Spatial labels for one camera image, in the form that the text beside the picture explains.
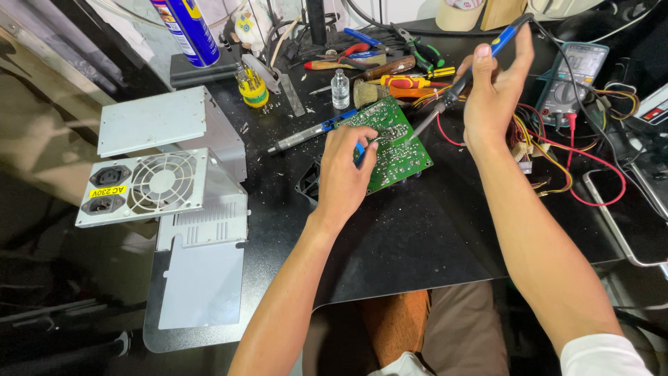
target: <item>smartphone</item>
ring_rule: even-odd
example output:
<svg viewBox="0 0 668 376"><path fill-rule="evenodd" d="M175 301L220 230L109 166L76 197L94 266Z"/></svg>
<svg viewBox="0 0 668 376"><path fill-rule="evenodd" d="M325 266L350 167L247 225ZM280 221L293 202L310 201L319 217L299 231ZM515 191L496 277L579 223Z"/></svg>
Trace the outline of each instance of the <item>smartphone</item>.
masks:
<svg viewBox="0 0 668 376"><path fill-rule="evenodd" d="M621 189L619 176L611 170L589 171L582 179L597 203L614 199ZM634 184L627 181L624 197L599 209L632 264L656 266L666 263L668 223L654 212Z"/></svg>

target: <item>yellow label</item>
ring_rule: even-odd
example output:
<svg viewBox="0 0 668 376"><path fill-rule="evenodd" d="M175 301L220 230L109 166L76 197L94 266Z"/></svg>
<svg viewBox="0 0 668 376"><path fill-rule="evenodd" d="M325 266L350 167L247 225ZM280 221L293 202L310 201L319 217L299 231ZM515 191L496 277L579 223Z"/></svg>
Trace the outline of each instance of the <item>yellow label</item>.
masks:
<svg viewBox="0 0 668 376"><path fill-rule="evenodd" d="M244 33L248 34L251 31L251 28L253 27L254 23L251 21L250 18L241 15L239 19L236 21L236 26L243 30Z"/></svg>
<svg viewBox="0 0 668 376"><path fill-rule="evenodd" d="M183 0L183 5L186 6L188 13L190 13L190 16L193 19L200 19L202 17L199 8L197 8L197 4L195 4L193 0Z"/></svg>
<svg viewBox="0 0 668 376"><path fill-rule="evenodd" d="M108 195L119 195L127 191L128 191L127 185L120 185L118 187L93 189L92 191L90 191L90 194L88 196L90 198L93 198L93 197L108 196Z"/></svg>

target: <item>blue spray can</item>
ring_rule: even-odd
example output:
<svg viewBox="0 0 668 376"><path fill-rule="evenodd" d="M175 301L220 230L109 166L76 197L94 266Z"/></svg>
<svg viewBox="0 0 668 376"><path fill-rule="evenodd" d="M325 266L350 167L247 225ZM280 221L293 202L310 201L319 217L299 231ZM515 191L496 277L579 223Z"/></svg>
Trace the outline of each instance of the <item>blue spray can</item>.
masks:
<svg viewBox="0 0 668 376"><path fill-rule="evenodd" d="M151 0L190 63L206 68L218 61L220 51L193 0Z"/></svg>

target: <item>desk surface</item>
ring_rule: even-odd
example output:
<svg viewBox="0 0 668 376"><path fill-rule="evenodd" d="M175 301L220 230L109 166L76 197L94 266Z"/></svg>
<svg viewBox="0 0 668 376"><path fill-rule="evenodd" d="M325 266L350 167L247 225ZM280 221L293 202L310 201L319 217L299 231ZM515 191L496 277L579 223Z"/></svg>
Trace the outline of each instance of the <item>desk surface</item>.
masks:
<svg viewBox="0 0 668 376"><path fill-rule="evenodd" d="M446 65L459 66L477 44L488 43L490 37L423 37L423 40L441 51ZM551 67L556 50L535 34L534 47L536 59L531 73L543 74ZM498 59L507 68L513 58L511 42ZM303 66L297 66L281 71L289 73L307 111L305 115L294 117L285 94L271 94L269 103L281 105L264 115L242 102L234 80L206 85L246 145L248 179L242 185L248 191L252 215L248 217L248 241L244 245L240 321L235 325L158 331L164 285L161 290L162 273L158 276L156 272L168 267L170 252L157 252L144 325L144 341L152 351L239 341L313 209L294 187L323 152L325 137L314 138L275 156L268 155L266 150L276 140L345 111L334 109L329 92L308 95L329 85L333 70L306 73ZM534 82L534 78L527 79L521 102L535 104L542 83L534 85ZM462 111L460 106L442 116L444 130L452 139L462 139ZM418 114L413 123L427 113ZM241 134L245 122L250 130ZM466 148L443 141L437 133L438 130L431 128L420 136L434 165L423 171L421 177L409 178L404 184L392 185L367 197L343 228L327 260L314 308L508 275L477 168ZM590 262L623 258L598 209L577 203L567 193L542 200Z"/></svg>

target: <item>multimeter display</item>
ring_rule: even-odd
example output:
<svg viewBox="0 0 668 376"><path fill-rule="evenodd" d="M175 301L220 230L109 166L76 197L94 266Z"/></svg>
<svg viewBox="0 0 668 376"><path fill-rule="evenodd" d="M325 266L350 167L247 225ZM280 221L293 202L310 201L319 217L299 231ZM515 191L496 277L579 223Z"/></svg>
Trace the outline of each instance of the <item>multimeter display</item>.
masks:
<svg viewBox="0 0 668 376"><path fill-rule="evenodd" d="M570 50L567 56L570 67L573 68L573 73L594 76L603 63L603 59L605 59L605 52ZM561 61L559 70L568 71L565 61Z"/></svg>
<svg viewBox="0 0 668 376"><path fill-rule="evenodd" d="M578 97L582 99L587 94L583 86L591 87L608 55L608 47L593 43L568 42L563 48L573 69L573 77L566 61L558 54L552 65L552 79L545 86L536 106L543 123L559 127L568 126L568 119L562 116L561 123L556 124L557 114L580 109ZM573 86L573 79L578 84L577 89Z"/></svg>

